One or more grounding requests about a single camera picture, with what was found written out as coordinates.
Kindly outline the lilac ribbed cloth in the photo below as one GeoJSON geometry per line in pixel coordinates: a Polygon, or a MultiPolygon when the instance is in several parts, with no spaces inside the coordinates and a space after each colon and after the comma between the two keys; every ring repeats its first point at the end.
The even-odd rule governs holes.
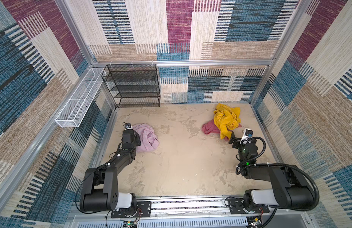
{"type": "Polygon", "coordinates": [[[159,141],[154,129],[147,123],[133,125],[133,129],[139,134],[141,146],[137,147],[137,153],[151,152],[158,148],[159,141]]]}

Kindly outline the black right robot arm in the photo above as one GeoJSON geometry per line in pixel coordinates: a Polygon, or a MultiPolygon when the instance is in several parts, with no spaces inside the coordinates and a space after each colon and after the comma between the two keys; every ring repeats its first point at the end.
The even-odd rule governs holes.
{"type": "Polygon", "coordinates": [[[271,184],[270,189],[245,191],[242,205],[246,211],[255,211],[261,206],[310,211],[318,205],[319,189],[306,172],[295,165],[257,162],[266,150],[263,138],[252,136],[252,132],[248,132],[241,138],[231,136],[229,144],[238,150],[236,175],[271,184]]]}

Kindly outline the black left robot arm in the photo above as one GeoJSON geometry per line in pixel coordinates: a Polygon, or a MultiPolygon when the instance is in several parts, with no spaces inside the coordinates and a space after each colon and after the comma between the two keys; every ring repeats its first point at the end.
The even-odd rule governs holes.
{"type": "Polygon", "coordinates": [[[139,134],[131,128],[125,129],[115,155],[103,165],[87,169],[78,205],[80,212],[136,210],[135,195],[119,192],[118,175],[134,161],[140,145],[139,134]]]}

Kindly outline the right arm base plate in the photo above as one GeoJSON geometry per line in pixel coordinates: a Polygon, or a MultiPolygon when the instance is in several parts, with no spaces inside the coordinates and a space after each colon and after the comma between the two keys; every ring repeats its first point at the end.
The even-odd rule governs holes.
{"type": "Polygon", "coordinates": [[[270,209],[266,205],[248,204],[243,198],[227,197],[224,204],[231,214],[268,214],[270,209]]]}

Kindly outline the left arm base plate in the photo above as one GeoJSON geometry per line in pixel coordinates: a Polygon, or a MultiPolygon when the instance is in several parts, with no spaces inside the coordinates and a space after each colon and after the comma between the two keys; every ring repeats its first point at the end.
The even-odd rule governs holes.
{"type": "Polygon", "coordinates": [[[151,215],[151,206],[151,201],[138,201],[137,203],[132,203],[130,208],[112,211],[110,217],[112,219],[149,218],[151,215]]]}

